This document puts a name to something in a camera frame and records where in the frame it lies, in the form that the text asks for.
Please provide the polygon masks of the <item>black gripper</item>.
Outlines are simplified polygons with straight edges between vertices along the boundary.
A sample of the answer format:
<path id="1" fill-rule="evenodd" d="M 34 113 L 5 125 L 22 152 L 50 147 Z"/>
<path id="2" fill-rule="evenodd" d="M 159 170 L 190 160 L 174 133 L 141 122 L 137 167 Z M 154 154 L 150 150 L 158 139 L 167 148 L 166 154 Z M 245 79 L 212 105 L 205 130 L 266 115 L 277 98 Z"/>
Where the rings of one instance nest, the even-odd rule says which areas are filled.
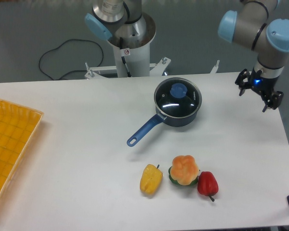
<path id="1" fill-rule="evenodd" d="M 275 110 L 282 103 L 284 93 L 274 91 L 276 82 L 277 78 L 264 78 L 261 70 L 256 72 L 254 69 L 251 74 L 247 69 L 242 70 L 235 80 L 235 84 L 239 88 L 239 96 L 242 96 L 248 89 L 252 89 L 261 96 L 265 103 L 263 112 L 268 109 Z"/>

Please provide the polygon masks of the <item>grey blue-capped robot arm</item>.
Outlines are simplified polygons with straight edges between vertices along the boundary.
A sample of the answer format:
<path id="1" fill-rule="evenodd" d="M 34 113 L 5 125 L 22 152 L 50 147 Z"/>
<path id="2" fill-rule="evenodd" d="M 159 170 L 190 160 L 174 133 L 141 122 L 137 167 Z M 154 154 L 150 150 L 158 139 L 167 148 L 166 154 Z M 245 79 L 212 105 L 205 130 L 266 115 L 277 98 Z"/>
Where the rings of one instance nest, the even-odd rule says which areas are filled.
<path id="1" fill-rule="evenodd" d="M 253 90 L 265 109 L 277 109 L 283 93 L 274 89 L 289 56 L 289 20 L 267 19 L 279 5 L 276 0 L 245 0 L 241 12 L 228 11 L 220 21 L 220 38 L 258 54 L 251 72 L 243 70 L 235 83 L 240 92 Z M 88 29 L 113 48 L 118 77 L 161 74 L 165 65 L 150 67 L 150 43 L 156 35 L 154 20 L 140 0 L 95 0 L 84 18 Z"/>

